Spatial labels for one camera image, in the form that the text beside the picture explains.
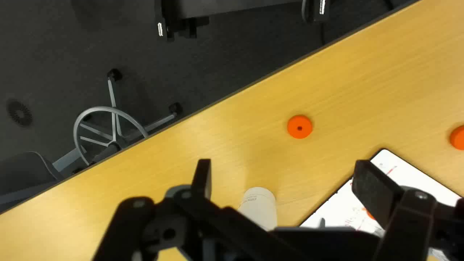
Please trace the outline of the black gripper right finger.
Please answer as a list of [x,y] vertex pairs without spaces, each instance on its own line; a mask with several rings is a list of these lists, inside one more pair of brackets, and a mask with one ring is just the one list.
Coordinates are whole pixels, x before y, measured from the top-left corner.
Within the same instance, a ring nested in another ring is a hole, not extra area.
[[352,193],[376,224],[385,228],[404,190],[371,161],[359,160],[353,169]]

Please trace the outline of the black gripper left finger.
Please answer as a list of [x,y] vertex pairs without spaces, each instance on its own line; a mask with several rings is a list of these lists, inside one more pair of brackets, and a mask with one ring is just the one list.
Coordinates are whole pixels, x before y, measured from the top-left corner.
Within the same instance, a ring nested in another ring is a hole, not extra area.
[[197,163],[192,183],[192,190],[205,199],[211,195],[211,161],[210,160],[200,160]]

